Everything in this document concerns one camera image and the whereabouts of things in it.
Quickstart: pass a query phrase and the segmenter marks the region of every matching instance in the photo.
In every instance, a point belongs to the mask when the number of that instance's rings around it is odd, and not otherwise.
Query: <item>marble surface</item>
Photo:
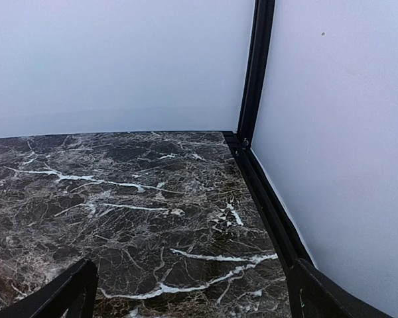
[[[0,139],[0,309],[81,257],[95,317],[290,317],[285,276],[219,132]]]

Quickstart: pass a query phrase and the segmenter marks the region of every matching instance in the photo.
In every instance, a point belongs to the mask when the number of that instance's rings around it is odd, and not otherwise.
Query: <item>white panel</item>
[[[250,0],[0,0],[0,136],[235,130]]]
[[[398,0],[277,1],[264,86],[252,147],[316,265],[398,317]]]

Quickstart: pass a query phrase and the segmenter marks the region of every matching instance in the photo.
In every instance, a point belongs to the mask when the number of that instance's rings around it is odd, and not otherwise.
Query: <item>white backdrop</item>
[[[316,265],[398,317],[398,0],[277,1],[264,86],[252,148]]]
[[[235,130],[253,6],[0,1],[0,137]]]

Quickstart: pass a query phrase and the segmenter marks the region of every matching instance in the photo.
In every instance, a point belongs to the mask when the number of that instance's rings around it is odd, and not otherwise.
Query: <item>black marble tabletop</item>
[[[219,132],[0,139],[0,309],[81,257],[95,317],[290,317],[285,276]]]

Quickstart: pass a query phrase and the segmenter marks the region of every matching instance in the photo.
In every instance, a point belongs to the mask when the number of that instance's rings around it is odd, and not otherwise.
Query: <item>black vertical post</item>
[[[251,146],[257,120],[270,46],[274,6],[275,0],[255,0],[249,61],[237,127],[237,137],[244,148]]]

